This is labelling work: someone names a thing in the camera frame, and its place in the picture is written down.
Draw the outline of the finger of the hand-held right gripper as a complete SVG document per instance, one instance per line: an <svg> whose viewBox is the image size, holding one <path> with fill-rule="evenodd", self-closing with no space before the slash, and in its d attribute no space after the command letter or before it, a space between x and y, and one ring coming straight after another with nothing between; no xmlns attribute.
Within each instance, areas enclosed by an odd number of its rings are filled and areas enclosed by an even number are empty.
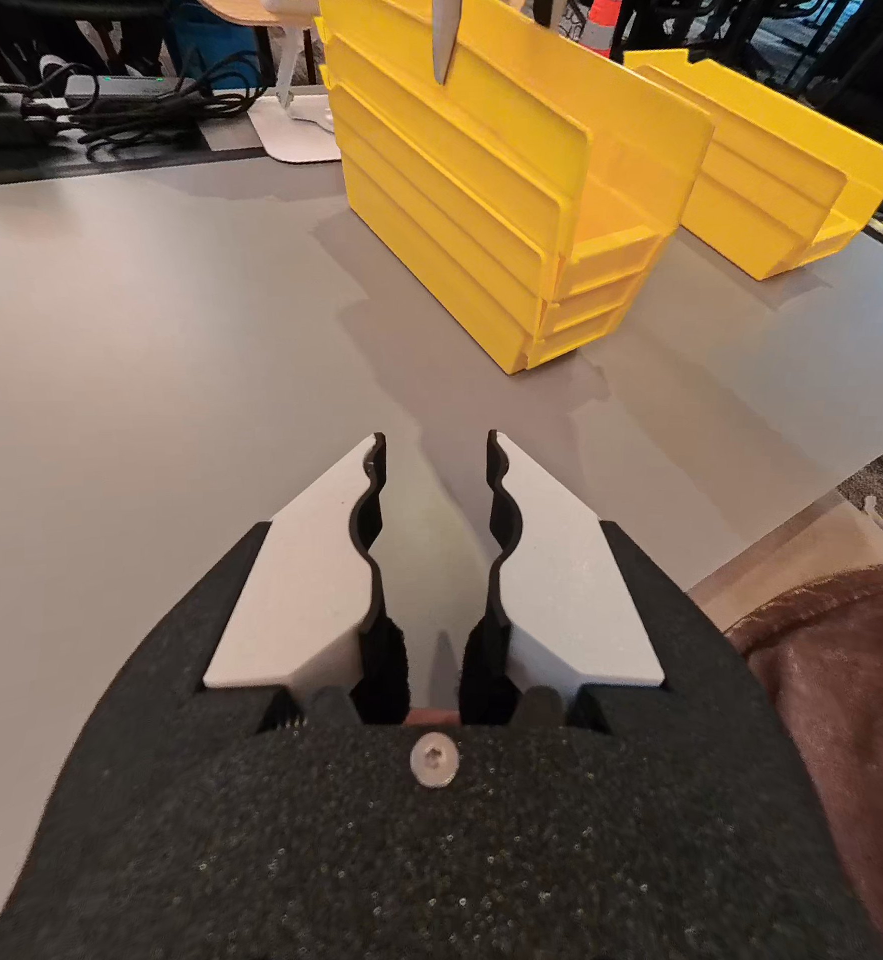
<svg viewBox="0 0 883 960"><path fill-rule="evenodd" d="M435 82L443 86L454 56L461 22L461 2L432 1L432 60Z"/></svg>

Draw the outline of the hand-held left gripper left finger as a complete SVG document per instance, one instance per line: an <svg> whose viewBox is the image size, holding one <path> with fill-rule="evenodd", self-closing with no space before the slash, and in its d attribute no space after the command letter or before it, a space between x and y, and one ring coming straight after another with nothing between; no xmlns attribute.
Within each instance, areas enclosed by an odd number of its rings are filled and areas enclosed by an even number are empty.
<svg viewBox="0 0 883 960"><path fill-rule="evenodd" d="M373 680L387 657L382 530L387 444L373 433L268 522L203 675L208 690L282 687L298 700Z"/></svg>

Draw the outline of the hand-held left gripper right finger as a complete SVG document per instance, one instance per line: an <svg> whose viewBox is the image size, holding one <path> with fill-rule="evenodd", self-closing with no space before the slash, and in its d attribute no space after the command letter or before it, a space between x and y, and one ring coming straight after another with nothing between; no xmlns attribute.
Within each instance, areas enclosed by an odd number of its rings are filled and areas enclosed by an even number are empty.
<svg viewBox="0 0 883 960"><path fill-rule="evenodd" d="M486 439L486 666L571 706L585 686L657 689L664 668L597 514L508 435Z"/></svg>

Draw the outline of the yellow plastic storage bin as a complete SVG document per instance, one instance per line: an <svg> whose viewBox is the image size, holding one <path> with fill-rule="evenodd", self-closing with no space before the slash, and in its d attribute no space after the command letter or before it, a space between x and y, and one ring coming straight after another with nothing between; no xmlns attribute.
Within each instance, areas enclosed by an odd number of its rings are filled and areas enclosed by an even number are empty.
<svg viewBox="0 0 883 960"><path fill-rule="evenodd" d="M342 154L353 128L547 302L644 271L674 234L708 115L504 2L461 2L445 82L432 2L321 2Z"/></svg>
<svg viewBox="0 0 883 960"><path fill-rule="evenodd" d="M621 208L568 253L557 197L532 174L374 68L375 92L330 79L349 205L506 374L612 332L656 235Z"/></svg>
<svg viewBox="0 0 883 960"><path fill-rule="evenodd" d="M418 18L398 42L316 23L350 207L496 363L616 326L659 236L590 176L588 128L466 47L438 84Z"/></svg>
<svg viewBox="0 0 883 960"><path fill-rule="evenodd" d="M754 280L840 252L880 207L883 144L687 49L623 63L709 114L681 223Z"/></svg>

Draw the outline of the orange traffic cone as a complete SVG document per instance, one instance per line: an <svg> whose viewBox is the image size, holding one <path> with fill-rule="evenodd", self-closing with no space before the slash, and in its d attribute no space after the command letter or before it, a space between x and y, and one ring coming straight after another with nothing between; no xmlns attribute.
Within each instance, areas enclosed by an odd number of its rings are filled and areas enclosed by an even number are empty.
<svg viewBox="0 0 883 960"><path fill-rule="evenodd" d="M622 1L592 1L579 36L579 44L609 59L619 37Z"/></svg>

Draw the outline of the instruction sheet on wooden stand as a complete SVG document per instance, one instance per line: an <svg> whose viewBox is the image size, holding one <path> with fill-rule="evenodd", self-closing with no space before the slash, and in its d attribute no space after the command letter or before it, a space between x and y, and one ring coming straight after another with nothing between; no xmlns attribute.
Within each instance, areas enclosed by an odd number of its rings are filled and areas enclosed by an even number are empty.
<svg viewBox="0 0 883 960"><path fill-rule="evenodd" d="M328 93L310 88L293 94L299 54L311 65L312 34L321 14L318 1L204 1L214 15L255 30L259 95L248 118L266 153L290 164L339 162Z"/></svg>

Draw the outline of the blue plastic basket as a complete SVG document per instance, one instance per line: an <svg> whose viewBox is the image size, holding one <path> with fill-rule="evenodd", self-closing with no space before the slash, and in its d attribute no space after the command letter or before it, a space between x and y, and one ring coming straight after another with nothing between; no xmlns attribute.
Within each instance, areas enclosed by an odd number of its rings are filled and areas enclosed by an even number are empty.
<svg viewBox="0 0 883 960"><path fill-rule="evenodd" d="M211 81L211 85L227 90L259 86L255 29L220 18L200 2L171 2L165 17L164 42L175 75L182 72L185 60L186 75L196 79L220 61L244 53L242 61L227 66L227 75Z"/></svg>

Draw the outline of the person's brown shirt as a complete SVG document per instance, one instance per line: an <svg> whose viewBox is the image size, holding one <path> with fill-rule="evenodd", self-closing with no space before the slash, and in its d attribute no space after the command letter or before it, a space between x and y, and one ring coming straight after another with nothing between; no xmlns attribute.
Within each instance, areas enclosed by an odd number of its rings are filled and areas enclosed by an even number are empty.
<svg viewBox="0 0 883 960"><path fill-rule="evenodd" d="M793 739L883 934L883 565L786 590L726 636Z"/></svg>

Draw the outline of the black power adapter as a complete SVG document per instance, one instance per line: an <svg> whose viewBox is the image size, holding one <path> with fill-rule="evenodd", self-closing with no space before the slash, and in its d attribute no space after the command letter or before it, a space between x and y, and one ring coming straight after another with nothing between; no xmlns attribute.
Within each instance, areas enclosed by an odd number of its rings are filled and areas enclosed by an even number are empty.
<svg viewBox="0 0 883 960"><path fill-rule="evenodd" d="M98 101L146 101L174 92L179 79L173 77L121 77L72 75L66 81L64 99L80 104L95 93Z"/></svg>

